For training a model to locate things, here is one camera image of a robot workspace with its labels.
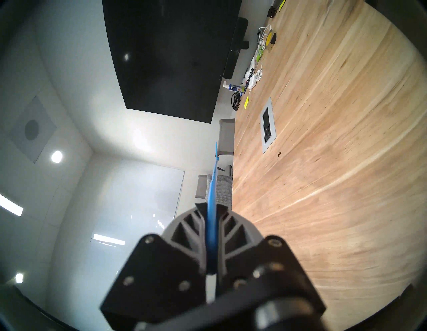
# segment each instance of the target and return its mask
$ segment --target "blue plastic object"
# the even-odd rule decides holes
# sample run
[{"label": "blue plastic object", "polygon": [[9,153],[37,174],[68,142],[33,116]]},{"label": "blue plastic object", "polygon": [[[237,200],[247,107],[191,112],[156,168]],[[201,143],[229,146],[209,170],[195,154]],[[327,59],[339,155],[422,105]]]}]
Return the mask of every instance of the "blue plastic object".
[{"label": "blue plastic object", "polygon": [[218,164],[218,147],[215,143],[215,165],[212,172],[212,180],[209,186],[208,196],[208,221],[206,223],[206,254],[207,254],[207,273],[213,275],[216,273],[216,260],[218,256],[218,220],[216,219],[216,167]]}]

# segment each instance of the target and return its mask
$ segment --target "ceiling speaker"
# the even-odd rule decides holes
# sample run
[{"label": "ceiling speaker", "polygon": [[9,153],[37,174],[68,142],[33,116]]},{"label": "ceiling speaker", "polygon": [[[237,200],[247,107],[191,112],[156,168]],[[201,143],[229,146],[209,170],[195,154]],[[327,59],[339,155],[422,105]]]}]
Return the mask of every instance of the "ceiling speaker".
[{"label": "ceiling speaker", "polygon": [[39,98],[34,97],[10,130],[9,139],[35,163],[55,130]]}]

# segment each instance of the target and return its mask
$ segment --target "green object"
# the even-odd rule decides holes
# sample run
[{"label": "green object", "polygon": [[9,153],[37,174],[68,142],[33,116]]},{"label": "green object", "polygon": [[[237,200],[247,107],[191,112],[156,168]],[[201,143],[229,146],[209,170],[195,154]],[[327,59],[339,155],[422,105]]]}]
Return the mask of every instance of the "green object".
[{"label": "green object", "polygon": [[285,1],[286,1],[286,0],[283,0],[283,2],[280,4],[280,6],[279,6],[279,11],[282,9],[283,5],[285,4]]}]

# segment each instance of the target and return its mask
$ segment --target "wooden table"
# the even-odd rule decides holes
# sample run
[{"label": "wooden table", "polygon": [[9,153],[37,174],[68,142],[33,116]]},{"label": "wooden table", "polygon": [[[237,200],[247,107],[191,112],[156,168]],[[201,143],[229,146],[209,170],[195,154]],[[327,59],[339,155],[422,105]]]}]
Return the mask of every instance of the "wooden table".
[{"label": "wooden table", "polygon": [[[426,62],[363,1],[287,0],[269,23],[276,45],[236,116],[233,210],[289,243],[343,330],[424,266]],[[277,138],[262,154],[268,97]]]}]

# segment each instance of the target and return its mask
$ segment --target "screw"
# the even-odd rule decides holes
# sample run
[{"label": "screw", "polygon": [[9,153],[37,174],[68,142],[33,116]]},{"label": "screw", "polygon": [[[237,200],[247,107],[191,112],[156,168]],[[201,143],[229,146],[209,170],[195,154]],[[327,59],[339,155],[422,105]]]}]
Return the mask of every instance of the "screw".
[{"label": "screw", "polygon": [[268,241],[268,243],[270,246],[273,246],[273,247],[281,247],[282,246],[282,242],[280,240],[277,240],[277,239],[270,239]]},{"label": "screw", "polygon": [[233,283],[233,288],[235,290],[237,290],[237,288],[239,288],[239,287],[241,287],[243,285],[246,285],[246,284],[247,284],[246,280],[244,280],[244,279],[236,279],[234,281],[234,283]]},{"label": "screw", "polygon": [[129,286],[131,284],[133,284],[133,282],[135,281],[135,278],[133,278],[133,276],[127,276],[124,280],[123,280],[123,285],[124,286]]},{"label": "screw", "polygon": [[178,286],[178,289],[181,291],[181,292],[186,292],[186,291],[188,291],[189,290],[189,288],[191,287],[191,283],[189,282],[189,281],[182,281],[180,284],[179,284],[179,286]]},{"label": "screw", "polygon": [[152,236],[148,236],[145,238],[145,243],[152,243],[154,241],[154,238]]},{"label": "screw", "polygon": [[254,278],[260,278],[262,275],[266,273],[274,272],[274,271],[283,271],[283,270],[285,270],[285,267],[283,266],[283,264],[278,262],[270,262],[270,263],[262,264],[258,266],[252,273],[252,276]]}]

